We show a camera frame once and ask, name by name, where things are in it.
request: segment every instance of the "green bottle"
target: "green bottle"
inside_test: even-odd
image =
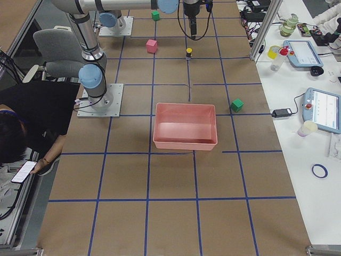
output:
[[[298,16],[292,13],[291,18],[283,22],[283,24],[279,28],[281,36],[285,36],[285,37],[290,36],[294,32],[297,23],[298,23]]]

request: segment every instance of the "black hair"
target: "black hair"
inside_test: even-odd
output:
[[[22,160],[26,150],[26,136],[19,119],[0,113],[0,164]]]

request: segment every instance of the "person's arm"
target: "person's arm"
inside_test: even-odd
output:
[[[326,21],[334,18],[336,15],[340,13],[341,13],[341,3],[317,15],[313,20],[316,23],[316,25],[323,24]]]
[[[37,173],[42,168],[46,167],[47,165],[51,164],[61,153],[65,143],[66,135],[59,135],[55,140],[52,147],[46,153],[46,155],[41,158],[31,173]]]

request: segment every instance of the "white table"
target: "white table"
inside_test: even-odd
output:
[[[296,13],[301,22],[312,24],[312,18],[302,1],[283,0],[285,8]],[[283,63],[279,71],[270,70],[271,59],[266,55],[271,45],[281,45],[285,39],[306,39],[298,29],[289,37],[281,37],[278,25],[272,25],[266,37],[266,49],[257,62],[269,108],[272,110],[290,107],[296,110],[294,97],[308,87],[341,94],[341,63],[330,55],[321,58],[324,74],[312,77],[307,68],[294,68]],[[330,52],[327,47],[316,47],[318,53]],[[341,244],[341,162],[328,157],[331,134],[318,131],[305,138],[297,135],[303,123],[302,97],[297,99],[299,112],[287,119],[274,119],[291,181],[311,243],[314,245]],[[312,174],[313,164],[322,164],[328,169],[328,176],[319,179]]]

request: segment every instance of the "pink tray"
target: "pink tray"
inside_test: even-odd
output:
[[[212,150],[218,142],[214,105],[157,103],[153,141],[160,149]]]

